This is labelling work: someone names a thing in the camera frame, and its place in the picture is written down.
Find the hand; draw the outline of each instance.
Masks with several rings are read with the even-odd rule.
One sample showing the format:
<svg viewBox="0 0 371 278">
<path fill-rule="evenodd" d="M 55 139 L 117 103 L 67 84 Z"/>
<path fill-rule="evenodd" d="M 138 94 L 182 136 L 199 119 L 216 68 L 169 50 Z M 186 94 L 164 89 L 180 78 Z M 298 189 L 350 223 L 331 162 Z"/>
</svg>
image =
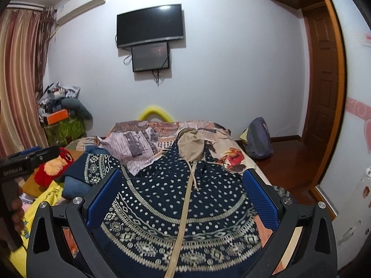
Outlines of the hand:
<svg viewBox="0 0 371 278">
<path fill-rule="evenodd" d="M 21 187 L 18 187 L 18 196 L 23 193 Z M 23 224 L 23 216 L 25 215 L 24 210 L 22 209 L 22 201 L 20 198 L 16 198 L 12 201 L 12 209 L 15 213 L 12 215 L 12 221 L 14 223 L 14 229 L 21 233 L 25 225 Z"/>
</svg>

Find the orange box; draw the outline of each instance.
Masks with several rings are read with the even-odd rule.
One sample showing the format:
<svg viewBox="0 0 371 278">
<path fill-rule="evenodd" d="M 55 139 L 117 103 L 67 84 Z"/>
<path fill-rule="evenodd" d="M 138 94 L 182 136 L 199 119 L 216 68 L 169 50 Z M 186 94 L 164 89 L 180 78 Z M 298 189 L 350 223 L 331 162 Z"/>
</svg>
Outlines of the orange box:
<svg viewBox="0 0 371 278">
<path fill-rule="evenodd" d="M 51 114 L 49 117 L 47 117 L 48 125 L 54 124 L 66 118 L 68 118 L 68 111 L 64 108 L 58 112 Z"/>
</svg>

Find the gray backpack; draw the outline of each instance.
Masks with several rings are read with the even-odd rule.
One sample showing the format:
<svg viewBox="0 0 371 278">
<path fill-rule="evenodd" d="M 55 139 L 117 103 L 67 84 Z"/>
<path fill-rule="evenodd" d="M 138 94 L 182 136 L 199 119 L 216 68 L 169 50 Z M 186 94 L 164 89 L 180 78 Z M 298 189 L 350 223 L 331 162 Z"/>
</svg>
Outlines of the gray backpack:
<svg viewBox="0 0 371 278">
<path fill-rule="evenodd" d="M 247 143 L 244 142 L 246 154 L 255 160 L 262 160 L 273 154 L 272 143 L 267 124 L 262 117 L 254 119 L 247 130 Z"/>
</svg>

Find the small black monitor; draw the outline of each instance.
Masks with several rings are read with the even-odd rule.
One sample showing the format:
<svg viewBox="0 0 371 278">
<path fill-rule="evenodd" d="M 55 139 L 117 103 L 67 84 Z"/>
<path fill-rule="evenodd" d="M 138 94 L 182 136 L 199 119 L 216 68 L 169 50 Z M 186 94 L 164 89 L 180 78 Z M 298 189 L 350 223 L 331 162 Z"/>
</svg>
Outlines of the small black monitor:
<svg viewBox="0 0 371 278">
<path fill-rule="evenodd" d="M 184 38 L 182 5 L 162 5 L 117 15 L 117 47 Z"/>
<path fill-rule="evenodd" d="M 133 72 L 169 68 L 167 42 L 138 45 L 131 48 Z"/>
</svg>

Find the metal bolt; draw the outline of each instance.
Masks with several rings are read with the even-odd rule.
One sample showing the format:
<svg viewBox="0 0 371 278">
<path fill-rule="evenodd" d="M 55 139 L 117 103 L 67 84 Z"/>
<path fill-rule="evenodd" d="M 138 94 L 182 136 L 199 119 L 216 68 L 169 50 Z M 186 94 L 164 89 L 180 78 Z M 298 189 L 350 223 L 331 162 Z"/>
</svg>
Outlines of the metal bolt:
<svg viewBox="0 0 371 278">
<path fill-rule="evenodd" d="M 78 205 L 79 203 L 82 202 L 82 198 L 80 198 L 79 196 L 74 198 L 73 201 L 72 201 L 75 205 Z"/>
<path fill-rule="evenodd" d="M 318 207 L 320 207 L 321 209 L 325 209 L 326 204 L 324 202 L 318 202 Z"/>
<path fill-rule="evenodd" d="M 286 205 L 292 204 L 292 198 L 290 198 L 289 196 L 285 196 L 282 200 Z"/>
<path fill-rule="evenodd" d="M 48 205 L 48 202 L 44 200 L 43 202 L 41 202 L 41 203 L 38 205 L 38 207 L 41 208 L 41 209 L 43 209 L 43 208 L 45 208 L 47 205 Z"/>
</svg>

